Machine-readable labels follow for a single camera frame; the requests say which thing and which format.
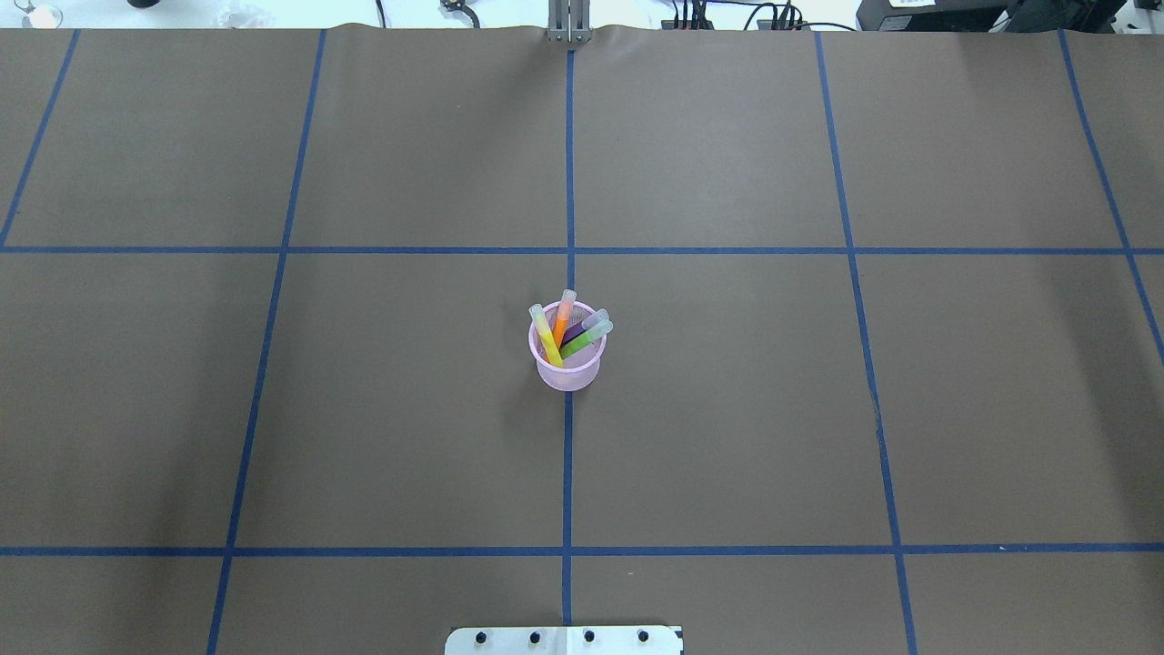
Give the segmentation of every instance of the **white bracket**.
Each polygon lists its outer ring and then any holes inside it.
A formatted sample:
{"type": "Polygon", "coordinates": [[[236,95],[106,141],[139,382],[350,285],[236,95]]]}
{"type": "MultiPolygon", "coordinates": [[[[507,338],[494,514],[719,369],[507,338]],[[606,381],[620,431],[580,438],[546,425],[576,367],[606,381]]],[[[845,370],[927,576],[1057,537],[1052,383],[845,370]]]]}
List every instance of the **white bracket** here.
{"type": "Polygon", "coordinates": [[[585,43],[590,41],[590,0],[549,0],[551,41],[585,43]]]}
{"type": "Polygon", "coordinates": [[[459,628],[445,641],[445,655],[683,655],[683,628],[459,628]]]}

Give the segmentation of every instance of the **pink cup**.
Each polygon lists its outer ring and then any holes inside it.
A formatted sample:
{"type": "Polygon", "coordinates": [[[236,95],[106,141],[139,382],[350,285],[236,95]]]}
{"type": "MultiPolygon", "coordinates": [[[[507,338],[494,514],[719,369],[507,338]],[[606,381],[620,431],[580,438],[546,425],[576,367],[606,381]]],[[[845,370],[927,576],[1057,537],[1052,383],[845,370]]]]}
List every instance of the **pink cup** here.
{"type": "MultiPolygon", "coordinates": [[[[547,304],[545,311],[546,320],[553,325],[558,316],[558,302],[547,304]]],[[[594,313],[594,308],[575,300],[574,309],[570,312],[570,322],[577,322],[591,313],[594,313]]],[[[565,363],[565,366],[568,368],[559,369],[546,362],[546,351],[541,348],[541,340],[538,339],[533,322],[530,322],[530,354],[538,363],[538,375],[541,376],[544,383],[559,392],[576,392],[594,383],[598,376],[598,366],[602,364],[602,351],[605,349],[606,336],[603,336],[597,342],[574,354],[565,363]]]]}

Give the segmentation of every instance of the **purple marker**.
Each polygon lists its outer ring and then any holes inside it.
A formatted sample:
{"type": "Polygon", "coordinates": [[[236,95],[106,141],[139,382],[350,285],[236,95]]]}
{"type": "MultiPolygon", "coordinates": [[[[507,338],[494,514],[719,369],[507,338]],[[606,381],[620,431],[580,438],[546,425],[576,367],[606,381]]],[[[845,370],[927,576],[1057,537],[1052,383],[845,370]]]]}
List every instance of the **purple marker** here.
{"type": "Polygon", "coordinates": [[[566,329],[566,335],[562,336],[562,346],[565,347],[566,344],[579,339],[579,336],[582,335],[582,333],[589,330],[590,327],[594,327],[595,325],[602,322],[603,320],[609,320],[609,319],[610,315],[606,313],[606,309],[599,308],[598,311],[583,318],[581,322],[575,322],[574,325],[570,325],[566,329]]]}

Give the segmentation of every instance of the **vertical blue line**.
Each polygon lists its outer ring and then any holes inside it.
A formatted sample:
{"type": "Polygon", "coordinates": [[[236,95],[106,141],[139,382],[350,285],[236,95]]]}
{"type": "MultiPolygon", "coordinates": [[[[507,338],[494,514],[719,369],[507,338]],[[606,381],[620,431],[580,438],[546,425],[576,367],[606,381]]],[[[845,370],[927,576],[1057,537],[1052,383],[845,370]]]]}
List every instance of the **vertical blue line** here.
{"type": "MultiPolygon", "coordinates": [[[[574,287],[574,50],[566,52],[566,285],[574,287]]],[[[574,622],[574,393],[562,411],[562,625],[574,622]]]]}
{"type": "Polygon", "coordinates": [[[873,350],[870,347],[868,322],[865,319],[865,298],[861,294],[860,272],[857,269],[857,249],[853,244],[852,222],[849,219],[849,199],[845,193],[845,177],[840,166],[840,145],[837,142],[837,123],[832,113],[829,93],[829,72],[824,62],[824,44],[821,33],[812,33],[816,41],[816,60],[821,73],[821,93],[824,101],[824,118],[829,128],[829,148],[832,151],[832,175],[837,185],[837,201],[840,206],[840,222],[845,232],[845,248],[849,250],[849,277],[853,286],[857,306],[857,326],[861,337],[861,354],[865,358],[865,380],[873,401],[876,422],[876,443],[881,458],[881,485],[885,489],[885,506],[889,518],[889,535],[893,537],[894,564],[897,569],[897,591],[901,597],[901,615],[906,627],[906,646],[910,655],[917,655],[917,639],[914,633],[914,610],[909,600],[909,582],[906,577],[906,560],[901,554],[901,529],[897,524],[897,503],[893,493],[893,475],[889,471],[889,449],[885,442],[885,421],[881,417],[881,397],[878,393],[876,372],[873,369],[873,350]]]}
{"type": "Polygon", "coordinates": [[[227,585],[230,582],[230,565],[234,561],[234,544],[239,536],[239,518],[242,514],[242,498],[247,490],[247,474],[250,470],[250,454],[255,446],[255,427],[258,423],[258,406],[263,397],[263,385],[267,380],[267,362],[271,354],[271,337],[275,333],[275,316],[278,313],[279,296],[283,292],[283,272],[286,269],[288,251],[291,244],[291,228],[294,225],[294,209],[299,199],[299,179],[303,176],[303,162],[307,155],[307,136],[311,133],[311,118],[315,111],[315,93],[319,90],[319,71],[324,63],[324,45],[327,42],[327,30],[319,30],[319,44],[315,47],[315,65],[311,73],[311,90],[307,92],[307,108],[303,116],[303,131],[299,135],[299,151],[296,155],[294,175],[291,178],[291,194],[288,198],[288,213],[283,221],[283,241],[279,247],[279,259],[275,266],[275,283],[271,286],[271,299],[267,307],[267,327],[263,332],[263,346],[258,354],[258,370],[255,375],[255,392],[250,398],[250,414],[247,418],[247,435],[242,443],[242,457],[239,462],[239,477],[234,486],[234,503],[230,506],[230,524],[227,528],[226,551],[222,555],[222,568],[219,571],[218,593],[214,598],[214,613],[211,615],[210,636],[206,641],[207,655],[218,649],[219,631],[222,627],[222,611],[226,607],[227,585]]]}
{"type": "Polygon", "coordinates": [[[65,83],[65,74],[69,73],[69,64],[72,62],[72,55],[77,50],[77,41],[79,38],[80,30],[74,29],[72,38],[69,40],[69,49],[65,50],[65,58],[61,62],[57,81],[52,85],[52,92],[49,93],[49,102],[44,106],[44,113],[41,114],[41,124],[37,126],[36,135],[33,136],[33,144],[28,148],[24,169],[20,171],[20,180],[16,181],[16,191],[12,194],[12,202],[8,205],[8,213],[3,219],[3,227],[0,227],[0,247],[3,247],[5,241],[8,240],[12,222],[16,219],[16,209],[20,208],[20,198],[24,194],[24,185],[28,184],[28,176],[33,172],[33,162],[36,161],[36,152],[41,149],[41,140],[44,138],[44,130],[49,127],[52,109],[57,106],[57,97],[61,95],[61,86],[65,83]]]}
{"type": "Polygon", "coordinates": [[[1084,136],[1087,138],[1087,148],[1091,150],[1092,159],[1095,162],[1100,184],[1103,185],[1103,194],[1107,195],[1107,206],[1112,209],[1112,219],[1115,220],[1115,230],[1120,234],[1120,242],[1123,244],[1123,255],[1128,259],[1128,268],[1131,269],[1131,278],[1136,283],[1136,292],[1140,293],[1140,304],[1144,307],[1144,314],[1148,316],[1148,327],[1152,332],[1152,340],[1156,342],[1156,355],[1164,363],[1164,340],[1161,339],[1156,313],[1152,311],[1151,300],[1148,299],[1144,280],[1140,276],[1140,265],[1136,263],[1136,255],[1131,249],[1131,240],[1128,238],[1128,230],[1123,226],[1123,216],[1120,215],[1120,205],[1115,201],[1115,193],[1112,191],[1107,169],[1103,166],[1103,158],[1099,154],[1099,147],[1095,144],[1095,136],[1091,129],[1091,121],[1087,119],[1084,98],[1079,92],[1079,80],[1076,78],[1076,66],[1071,62],[1071,49],[1067,48],[1067,33],[1062,29],[1059,30],[1059,48],[1063,50],[1063,63],[1067,66],[1067,80],[1071,83],[1071,94],[1076,99],[1076,111],[1079,112],[1079,122],[1083,124],[1084,136]]]}

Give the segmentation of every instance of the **marker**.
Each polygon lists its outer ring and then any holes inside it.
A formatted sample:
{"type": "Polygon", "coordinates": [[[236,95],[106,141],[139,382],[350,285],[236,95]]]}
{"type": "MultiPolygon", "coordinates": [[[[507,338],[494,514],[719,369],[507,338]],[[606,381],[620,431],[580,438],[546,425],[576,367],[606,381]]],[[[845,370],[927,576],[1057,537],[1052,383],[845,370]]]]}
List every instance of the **marker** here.
{"type": "Polygon", "coordinates": [[[562,291],[562,301],[558,302],[558,318],[554,320],[554,346],[562,346],[562,336],[566,335],[566,327],[570,323],[570,314],[574,313],[574,298],[579,297],[573,289],[562,291]]]}
{"type": "Polygon", "coordinates": [[[533,329],[541,340],[541,348],[546,350],[546,362],[551,366],[562,368],[562,356],[558,355],[558,344],[554,343],[554,334],[549,332],[549,322],[546,321],[546,312],[540,304],[530,307],[530,315],[533,316],[533,329]]]}
{"type": "Polygon", "coordinates": [[[605,337],[606,334],[613,329],[615,323],[610,320],[603,320],[602,322],[595,325],[591,329],[582,333],[581,337],[562,347],[562,359],[569,359],[570,356],[577,355],[582,349],[605,337]]]}
{"type": "Polygon", "coordinates": [[[575,322],[574,325],[570,325],[566,330],[566,336],[562,337],[562,346],[565,347],[566,344],[573,342],[579,337],[579,335],[585,333],[587,330],[590,329],[590,327],[594,327],[595,325],[602,322],[603,320],[606,320],[608,318],[610,318],[610,314],[606,313],[606,309],[599,308],[598,311],[583,318],[581,322],[575,322]]]}

